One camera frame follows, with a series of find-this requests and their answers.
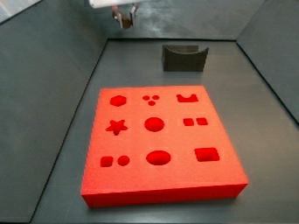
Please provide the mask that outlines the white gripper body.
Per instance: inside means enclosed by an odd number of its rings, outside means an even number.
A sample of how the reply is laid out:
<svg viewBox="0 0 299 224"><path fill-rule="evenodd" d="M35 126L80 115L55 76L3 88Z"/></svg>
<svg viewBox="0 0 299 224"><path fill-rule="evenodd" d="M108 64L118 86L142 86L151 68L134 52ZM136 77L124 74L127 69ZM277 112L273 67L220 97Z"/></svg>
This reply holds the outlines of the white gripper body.
<svg viewBox="0 0 299 224"><path fill-rule="evenodd" d="M123 4L139 4L143 1L144 0L88 0L88 3L96 9Z"/></svg>

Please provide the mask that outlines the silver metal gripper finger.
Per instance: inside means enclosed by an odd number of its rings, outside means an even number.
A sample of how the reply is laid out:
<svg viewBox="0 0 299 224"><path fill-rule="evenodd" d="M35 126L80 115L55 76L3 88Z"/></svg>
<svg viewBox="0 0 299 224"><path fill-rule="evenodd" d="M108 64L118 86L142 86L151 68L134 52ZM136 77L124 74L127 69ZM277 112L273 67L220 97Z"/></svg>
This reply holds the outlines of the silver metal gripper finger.
<svg viewBox="0 0 299 224"><path fill-rule="evenodd" d="M135 25L136 20L136 10L138 10L138 4L132 4L132 9L130 11L130 15L123 17L123 28L128 29L131 26Z"/></svg>

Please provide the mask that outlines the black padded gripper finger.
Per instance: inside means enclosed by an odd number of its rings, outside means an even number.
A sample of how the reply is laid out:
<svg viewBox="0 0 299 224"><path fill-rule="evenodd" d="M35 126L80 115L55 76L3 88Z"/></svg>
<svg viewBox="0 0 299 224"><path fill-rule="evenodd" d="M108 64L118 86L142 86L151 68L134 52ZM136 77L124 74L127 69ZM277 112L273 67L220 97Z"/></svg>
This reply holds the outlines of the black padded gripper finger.
<svg viewBox="0 0 299 224"><path fill-rule="evenodd" d="M112 6L112 17L119 22L119 27L123 27L123 16L116 5Z"/></svg>

